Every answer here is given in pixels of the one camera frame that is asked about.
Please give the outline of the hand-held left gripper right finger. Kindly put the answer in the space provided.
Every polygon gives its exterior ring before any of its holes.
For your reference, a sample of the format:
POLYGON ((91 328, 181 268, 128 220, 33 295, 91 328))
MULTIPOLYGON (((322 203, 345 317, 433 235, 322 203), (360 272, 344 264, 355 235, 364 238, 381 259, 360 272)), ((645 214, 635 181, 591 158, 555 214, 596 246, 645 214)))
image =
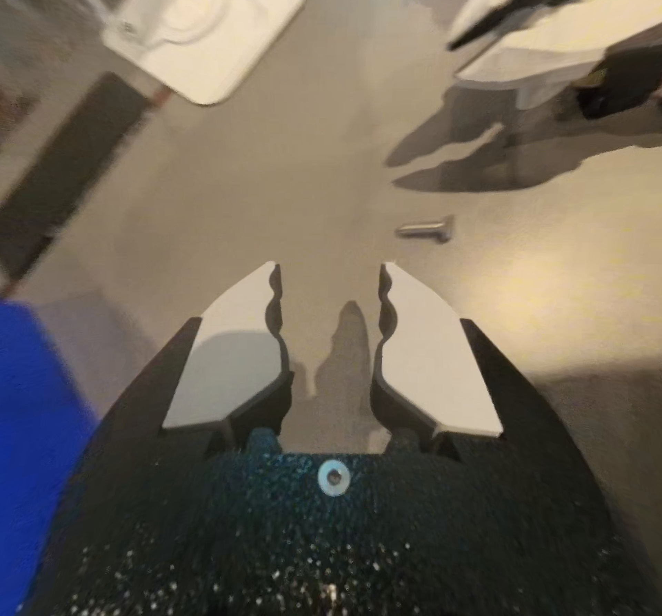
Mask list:
POLYGON ((424 438, 499 438, 503 424, 454 309, 394 262, 381 265, 378 294, 372 406, 382 425, 404 427, 409 415, 424 438))

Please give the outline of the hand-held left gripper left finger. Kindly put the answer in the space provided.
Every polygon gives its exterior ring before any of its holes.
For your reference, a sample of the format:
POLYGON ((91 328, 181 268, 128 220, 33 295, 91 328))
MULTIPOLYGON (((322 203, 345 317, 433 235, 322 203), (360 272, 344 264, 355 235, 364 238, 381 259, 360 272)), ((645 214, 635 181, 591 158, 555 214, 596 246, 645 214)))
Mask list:
POLYGON ((216 298, 201 323, 163 420, 166 431, 241 415, 290 375, 281 335, 280 265, 267 261, 216 298))

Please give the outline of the steel bolt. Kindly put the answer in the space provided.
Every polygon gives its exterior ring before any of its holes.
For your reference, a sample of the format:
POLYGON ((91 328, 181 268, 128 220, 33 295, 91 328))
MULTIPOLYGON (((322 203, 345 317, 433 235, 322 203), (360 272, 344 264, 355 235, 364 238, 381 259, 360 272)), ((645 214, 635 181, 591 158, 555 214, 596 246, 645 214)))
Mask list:
POLYGON ((394 231, 399 238, 427 238, 439 244, 446 244, 453 238, 455 216, 447 215, 440 220, 419 221, 403 224, 394 231))

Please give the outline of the blue plastic bin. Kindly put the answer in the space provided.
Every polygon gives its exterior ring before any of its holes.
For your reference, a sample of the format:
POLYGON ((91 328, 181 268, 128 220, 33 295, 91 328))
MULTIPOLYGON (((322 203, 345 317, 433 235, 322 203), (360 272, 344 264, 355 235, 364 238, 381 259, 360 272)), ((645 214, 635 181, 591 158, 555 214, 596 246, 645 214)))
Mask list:
POLYGON ((2 302, 2 615, 20 609, 62 489, 96 422, 31 310, 2 302))

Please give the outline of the white desk stand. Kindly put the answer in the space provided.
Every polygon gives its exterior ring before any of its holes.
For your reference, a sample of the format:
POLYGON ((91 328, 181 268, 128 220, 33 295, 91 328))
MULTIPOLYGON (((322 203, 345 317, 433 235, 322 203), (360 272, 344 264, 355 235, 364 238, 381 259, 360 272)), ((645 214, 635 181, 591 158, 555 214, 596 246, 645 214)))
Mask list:
POLYGON ((227 100, 306 0, 84 0, 106 48, 186 100, 227 100))

